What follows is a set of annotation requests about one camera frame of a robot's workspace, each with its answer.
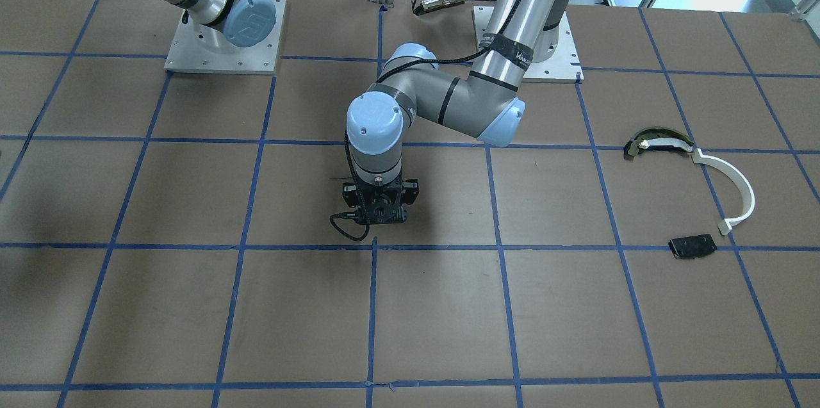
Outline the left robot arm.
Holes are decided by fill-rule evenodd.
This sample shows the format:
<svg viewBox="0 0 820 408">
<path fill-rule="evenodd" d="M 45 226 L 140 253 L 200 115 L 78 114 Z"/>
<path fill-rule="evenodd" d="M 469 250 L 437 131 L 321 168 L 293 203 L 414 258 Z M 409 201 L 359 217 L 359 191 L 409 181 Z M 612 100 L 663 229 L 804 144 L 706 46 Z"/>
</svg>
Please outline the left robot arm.
<svg viewBox="0 0 820 408">
<path fill-rule="evenodd" d="M 351 220 L 365 227 L 398 224 L 418 196 L 416 179 L 402 178 L 402 142 L 418 119 L 504 147 L 525 112 L 518 88 L 545 45 L 550 12 L 559 0 L 496 0 L 466 78 L 421 44 L 402 44 L 384 72 L 347 109 L 345 154 L 352 181 L 343 183 Z"/>
</svg>

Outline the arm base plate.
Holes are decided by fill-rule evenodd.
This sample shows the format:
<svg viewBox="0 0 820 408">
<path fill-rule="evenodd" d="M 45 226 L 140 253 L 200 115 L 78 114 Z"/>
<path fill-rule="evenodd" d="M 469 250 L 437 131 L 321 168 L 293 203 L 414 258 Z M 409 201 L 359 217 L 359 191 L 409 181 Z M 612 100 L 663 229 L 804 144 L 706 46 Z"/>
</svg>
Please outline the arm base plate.
<svg viewBox="0 0 820 408">
<path fill-rule="evenodd" d="M 475 60 L 472 67 L 474 72 L 482 72 L 507 83 L 512 83 L 513 76 L 520 76 L 518 84 L 575 83 L 583 80 L 582 67 L 566 14 L 561 15 L 553 28 L 541 29 L 532 46 L 516 42 L 505 33 L 490 33 L 490 19 L 493 15 L 492 6 L 473 8 L 475 43 L 478 50 L 486 50 L 484 55 L 491 63 L 487 65 L 482 60 Z"/>
<path fill-rule="evenodd" d="M 240 48 L 215 29 L 193 20 L 178 22 L 164 69 L 185 74 L 274 76 L 279 59 L 287 0 L 274 0 L 276 24 L 268 37 Z"/>
</svg>

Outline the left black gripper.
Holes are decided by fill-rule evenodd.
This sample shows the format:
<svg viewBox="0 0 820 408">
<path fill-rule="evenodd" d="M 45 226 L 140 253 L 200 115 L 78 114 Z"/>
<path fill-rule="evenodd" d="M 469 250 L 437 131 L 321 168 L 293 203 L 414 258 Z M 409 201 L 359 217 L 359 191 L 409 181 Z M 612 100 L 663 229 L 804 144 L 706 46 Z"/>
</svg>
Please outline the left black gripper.
<svg viewBox="0 0 820 408">
<path fill-rule="evenodd" d="M 414 203 L 419 194 L 419 181 L 395 179 L 389 183 L 371 185 L 357 179 L 345 181 L 342 196 L 349 212 L 343 218 L 360 225 L 400 224 L 407 221 L 406 206 Z"/>
</svg>

